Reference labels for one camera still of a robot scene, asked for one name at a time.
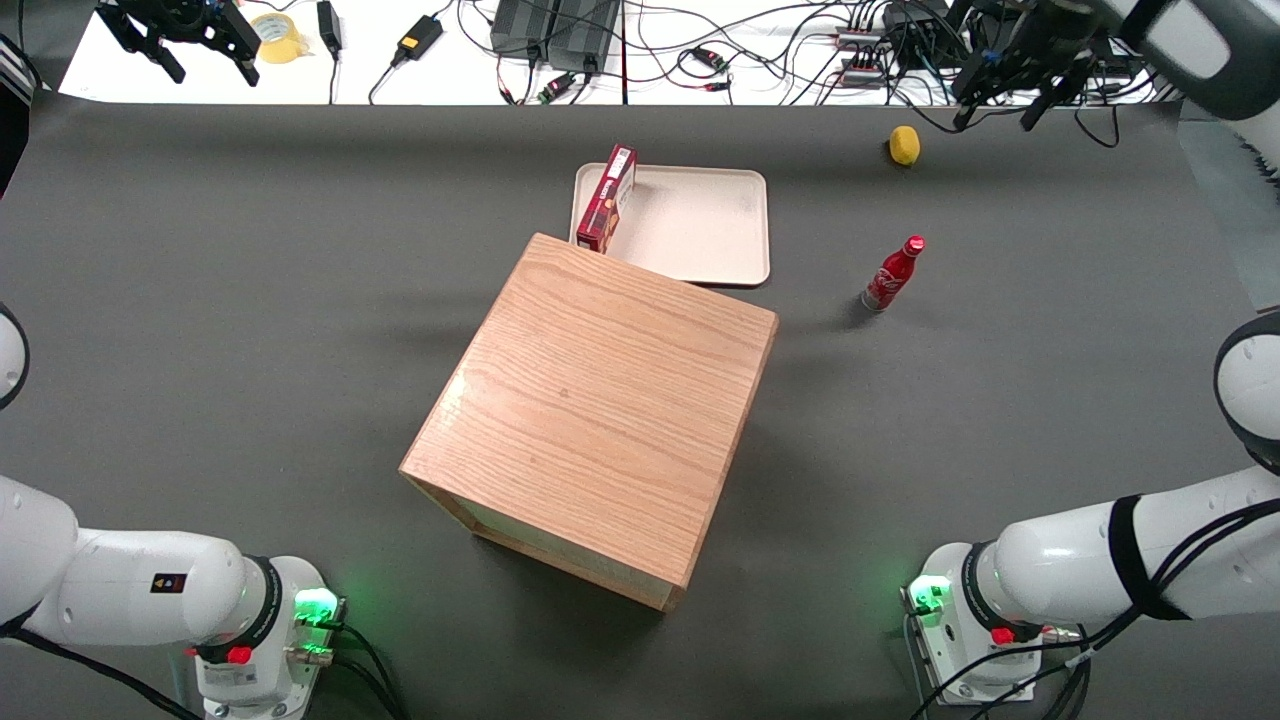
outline red bottle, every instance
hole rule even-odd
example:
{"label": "red bottle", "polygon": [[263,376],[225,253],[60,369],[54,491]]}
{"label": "red bottle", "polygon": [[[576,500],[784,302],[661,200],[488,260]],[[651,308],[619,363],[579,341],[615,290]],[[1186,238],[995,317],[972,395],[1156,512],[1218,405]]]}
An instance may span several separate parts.
{"label": "red bottle", "polygon": [[876,277],[863,291],[863,305],[873,313],[882,313],[890,302],[897,297],[897,291],[902,290],[906,281],[911,279],[915,272],[915,259],[924,252],[924,238],[913,234],[906,240],[902,250],[884,259],[884,264],[876,272]]}

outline tape roll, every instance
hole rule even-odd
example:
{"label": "tape roll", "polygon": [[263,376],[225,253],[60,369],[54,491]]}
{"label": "tape roll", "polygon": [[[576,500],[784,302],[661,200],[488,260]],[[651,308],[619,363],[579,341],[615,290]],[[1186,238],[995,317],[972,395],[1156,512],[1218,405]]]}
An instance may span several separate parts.
{"label": "tape roll", "polygon": [[279,65],[306,55],[307,44],[289,15],[268,13],[259,15],[250,24],[262,40],[257,47],[257,56],[264,63]]}

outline bottle cap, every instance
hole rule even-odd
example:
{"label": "bottle cap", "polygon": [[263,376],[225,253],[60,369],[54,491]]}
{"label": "bottle cap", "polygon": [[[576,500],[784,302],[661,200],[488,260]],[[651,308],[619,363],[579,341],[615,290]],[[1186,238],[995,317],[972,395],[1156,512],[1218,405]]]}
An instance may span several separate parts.
{"label": "bottle cap", "polygon": [[906,245],[902,246],[902,252],[905,252],[908,258],[915,258],[920,252],[924,252],[924,238],[918,234],[913,234],[906,238]]}

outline tray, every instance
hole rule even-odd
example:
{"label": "tray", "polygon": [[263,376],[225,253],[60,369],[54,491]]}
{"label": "tray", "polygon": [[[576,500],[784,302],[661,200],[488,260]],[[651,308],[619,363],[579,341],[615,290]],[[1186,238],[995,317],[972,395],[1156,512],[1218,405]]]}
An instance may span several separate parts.
{"label": "tray", "polygon": [[[577,170],[572,238],[604,163]],[[755,287],[769,277],[769,210],[754,170],[636,165],[609,258],[699,284]]]}

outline wood grain surface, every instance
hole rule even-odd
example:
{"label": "wood grain surface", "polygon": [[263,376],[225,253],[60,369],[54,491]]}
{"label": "wood grain surface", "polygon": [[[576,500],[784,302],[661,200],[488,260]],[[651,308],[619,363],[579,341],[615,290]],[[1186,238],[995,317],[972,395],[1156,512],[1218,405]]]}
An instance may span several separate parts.
{"label": "wood grain surface", "polygon": [[687,587],[776,329],[534,236],[401,471]]}

